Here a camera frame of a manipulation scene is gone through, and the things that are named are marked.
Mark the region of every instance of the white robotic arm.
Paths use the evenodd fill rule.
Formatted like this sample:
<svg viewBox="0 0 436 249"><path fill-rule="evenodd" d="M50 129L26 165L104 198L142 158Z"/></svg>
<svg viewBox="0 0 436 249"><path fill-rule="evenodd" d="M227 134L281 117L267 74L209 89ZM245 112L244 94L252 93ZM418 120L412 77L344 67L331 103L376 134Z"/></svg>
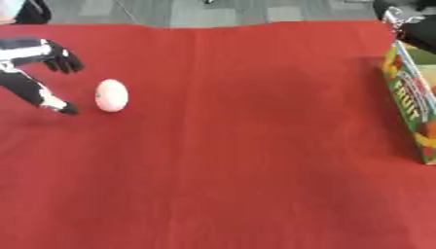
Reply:
<svg viewBox="0 0 436 249"><path fill-rule="evenodd" d="M78 114L72 103L55 97L42 83L17 68L32 62L44 62L51 70L65 74L84 68L76 55L52 41L0 39L0 86L36 107L50 108L63 114Z"/></svg>
<svg viewBox="0 0 436 249"><path fill-rule="evenodd" d="M419 49L436 53L436 16L422 11L436 6L434 0L375 0L374 9L380 20L393 24L397 39Z"/></svg>

